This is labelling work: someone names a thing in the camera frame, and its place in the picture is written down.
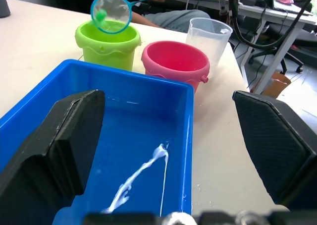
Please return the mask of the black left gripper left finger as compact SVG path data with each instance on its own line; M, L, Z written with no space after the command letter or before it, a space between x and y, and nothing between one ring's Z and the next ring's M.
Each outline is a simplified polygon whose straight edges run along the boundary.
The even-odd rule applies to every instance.
M53 105L0 174L0 222L50 225L85 192L105 111L101 90Z

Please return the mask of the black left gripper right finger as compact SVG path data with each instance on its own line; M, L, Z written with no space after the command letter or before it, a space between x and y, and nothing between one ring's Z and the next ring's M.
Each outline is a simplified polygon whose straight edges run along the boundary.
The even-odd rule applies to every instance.
M246 149L273 202L316 209L316 133L282 101L244 91L232 99Z

